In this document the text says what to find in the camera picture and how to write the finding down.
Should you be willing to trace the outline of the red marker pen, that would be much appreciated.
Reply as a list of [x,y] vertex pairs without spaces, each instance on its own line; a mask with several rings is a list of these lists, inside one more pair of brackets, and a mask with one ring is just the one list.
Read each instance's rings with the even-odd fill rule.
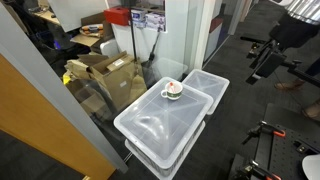
[[172,82],[170,82],[169,85],[170,85],[170,88],[171,88],[172,92],[175,93],[174,84]]

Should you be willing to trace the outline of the black optical breadboard table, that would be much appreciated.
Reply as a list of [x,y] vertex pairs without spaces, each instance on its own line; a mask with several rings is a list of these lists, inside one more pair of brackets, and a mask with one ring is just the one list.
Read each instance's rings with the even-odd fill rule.
[[320,123],[298,112],[268,104],[261,121],[266,121],[286,132],[285,137],[261,133],[252,158],[234,156],[227,180],[232,180],[238,167],[250,160],[282,180],[309,180],[303,170],[303,160],[319,154]]

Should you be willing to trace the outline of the orange handled clamp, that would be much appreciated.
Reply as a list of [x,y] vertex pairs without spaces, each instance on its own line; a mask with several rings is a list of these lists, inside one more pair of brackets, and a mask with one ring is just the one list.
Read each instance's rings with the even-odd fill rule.
[[238,167],[232,180],[250,180],[254,176],[260,180],[282,180],[279,176],[263,168],[256,161],[250,160],[246,165]]
[[251,138],[257,138],[261,133],[268,133],[278,137],[285,137],[286,132],[272,124],[268,124],[266,121],[260,121],[257,126],[251,128],[247,132],[246,138],[242,141],[242,145],[245,145]]

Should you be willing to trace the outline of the brown shoe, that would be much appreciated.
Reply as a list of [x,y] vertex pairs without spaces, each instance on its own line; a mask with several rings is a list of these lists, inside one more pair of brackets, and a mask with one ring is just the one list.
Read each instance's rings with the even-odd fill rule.
[[276,83],[274,87],[278,90],[297,90],[304,85],[304,81],[296,79],[292,82]]

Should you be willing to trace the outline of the wooden door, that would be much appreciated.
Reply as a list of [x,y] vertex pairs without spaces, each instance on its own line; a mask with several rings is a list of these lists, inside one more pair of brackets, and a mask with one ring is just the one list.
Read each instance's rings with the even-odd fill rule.
[[87,176],[107,180],[115,167],[2,55],[0,129]]

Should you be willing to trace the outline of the open cardboard box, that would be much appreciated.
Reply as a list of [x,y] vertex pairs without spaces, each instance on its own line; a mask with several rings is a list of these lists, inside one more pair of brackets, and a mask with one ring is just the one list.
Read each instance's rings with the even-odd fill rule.
[[95,80],[117,110],[131,104],[147,90],[140,60],[126,51],[112,57],[82,54],[68,60],[65,68],[76,79]]

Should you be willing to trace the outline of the red box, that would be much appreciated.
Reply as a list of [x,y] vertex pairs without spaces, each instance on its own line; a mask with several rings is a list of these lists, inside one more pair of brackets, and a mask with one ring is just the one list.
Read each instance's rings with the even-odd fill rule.
[[129,25],[129,9],[124,7],[113,7],[104,11],[106,21],[111,24],[128,26]]

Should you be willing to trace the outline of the white green ceramic cup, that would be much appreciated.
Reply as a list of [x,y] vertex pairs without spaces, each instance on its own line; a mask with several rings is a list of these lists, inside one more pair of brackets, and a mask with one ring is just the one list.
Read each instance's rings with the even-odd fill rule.
[[[170,85],[169,85],[170,82],[174,84],[175,93],[173,93],[170,88]],[[170,81],[170,82],[165,85],[164,89],[160,92],[160,95],[163,98],[167,98],[169,100],[178,100],[182,95],[183,85],[178,81]]]

